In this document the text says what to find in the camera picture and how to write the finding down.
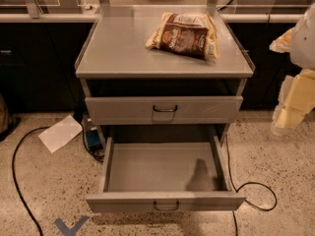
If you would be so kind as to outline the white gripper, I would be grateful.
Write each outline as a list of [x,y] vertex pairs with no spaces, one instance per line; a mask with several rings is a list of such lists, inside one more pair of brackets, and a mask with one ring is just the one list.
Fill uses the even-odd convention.
[[[291,51],[294,28],[273,40],[269,48],[278,53]],[[297,128],[315,108],[315,71],[303,69],[297,76],[286,76],[273,114],[272,132],[283,136]]]

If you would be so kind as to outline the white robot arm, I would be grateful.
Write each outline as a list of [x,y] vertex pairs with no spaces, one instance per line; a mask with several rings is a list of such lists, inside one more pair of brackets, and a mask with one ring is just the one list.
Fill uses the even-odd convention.
[[315,108],[315,3],[294,28],[272,42],[270,49],[288,52],[291,63],[301,68],[297,76],[284,78],[273,114],[272,132],[283,136]]

